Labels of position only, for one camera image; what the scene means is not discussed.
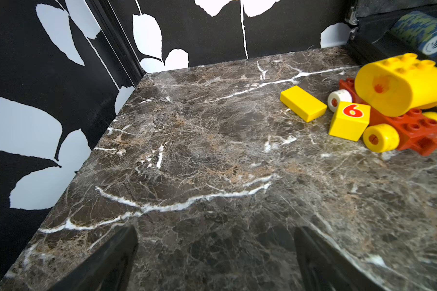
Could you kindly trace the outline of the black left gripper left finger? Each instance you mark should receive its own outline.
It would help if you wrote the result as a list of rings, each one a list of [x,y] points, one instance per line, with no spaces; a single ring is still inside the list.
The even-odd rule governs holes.
[[[120,227],[97,251],[49,289],[51,291],[125,291],[138,248],[133,226]]]

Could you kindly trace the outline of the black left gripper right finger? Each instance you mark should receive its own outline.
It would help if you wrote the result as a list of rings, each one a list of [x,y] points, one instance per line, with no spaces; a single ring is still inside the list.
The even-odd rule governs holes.
[[[309,227],[295,229],[294,243],[305,290],[384,290]]]

